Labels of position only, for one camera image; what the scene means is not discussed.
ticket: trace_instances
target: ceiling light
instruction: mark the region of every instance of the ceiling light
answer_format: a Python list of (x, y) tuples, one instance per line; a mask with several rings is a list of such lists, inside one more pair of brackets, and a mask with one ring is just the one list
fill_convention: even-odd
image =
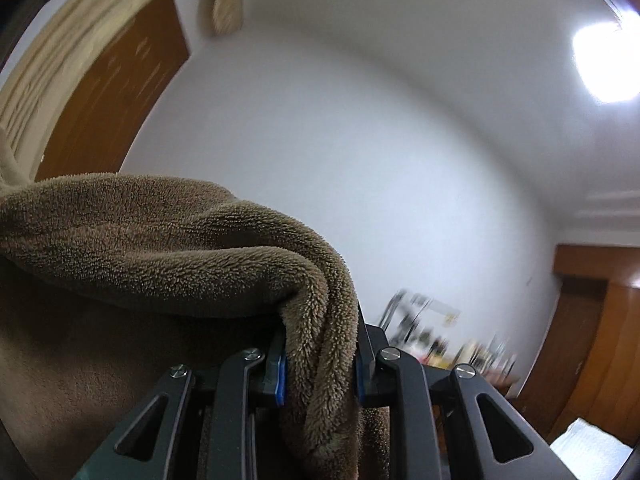
[(628, 101), (640, 93), (640, 16), (582, 28), (574, 36), (575, 65), (600, 102)]

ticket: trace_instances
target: beige towel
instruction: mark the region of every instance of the beige towel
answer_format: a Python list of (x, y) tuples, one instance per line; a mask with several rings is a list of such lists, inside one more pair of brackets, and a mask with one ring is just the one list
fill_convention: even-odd
[(276, 312), (296, 462), (387, 475), (388, 415), (352, 389), (353, 283), (318, 234), (209, 182), (32, 184), (0, 144), (0, 419), (40, 480), (72, 476), (169, 365), (218, 364)]

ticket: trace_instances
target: brown fabric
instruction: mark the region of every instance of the brown fabric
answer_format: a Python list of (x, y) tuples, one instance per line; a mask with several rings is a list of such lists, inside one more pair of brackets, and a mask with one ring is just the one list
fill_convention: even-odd
[(290, 452), (310, 478), (356, 478), (363, 460), (368, 478), (386, 476), (385, 414), (362, 417), (352, 391), (353, 284), (318, 234), (209, 182), (28, 184), (10, 158), (0, 153), (0, 419), (40, 480), (72, 476), (168, 366), (219, 363), (275, 312)]
[(0, 478), (2, 480), (37, 480), (2, 422), (0, 422)]

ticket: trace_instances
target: wooden wardrobe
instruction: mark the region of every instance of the wooden wardrobe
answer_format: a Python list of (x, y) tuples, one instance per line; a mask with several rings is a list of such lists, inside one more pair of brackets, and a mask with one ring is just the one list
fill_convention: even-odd
[[(549, 442), (580, 417), (634, 446), (640, 438), (640, 248), (559, 245), (554, 272), (564, 281), (558, 309), (514, 405)], [(582, 352), (586, 358), (573, 369)]]

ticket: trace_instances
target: cluttered items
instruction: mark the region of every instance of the cluttered items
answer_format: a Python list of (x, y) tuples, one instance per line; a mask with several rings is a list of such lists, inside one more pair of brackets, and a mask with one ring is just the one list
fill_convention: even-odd
[(444, 328), (455, 325), (461, 311), (425, 294), (401, 289), (389, 301), (379, 322), (389, 343), (413, 355), (422, 364), (437, 368), (452, 368), (456, 364), (471, 364), (492, 383), (504, 384), (510, 376), (516, 355), (506, 349), (506, 343), (494, 336), (488, 345), (471, 340), (452, 356), (449, 341), (436, 324)]

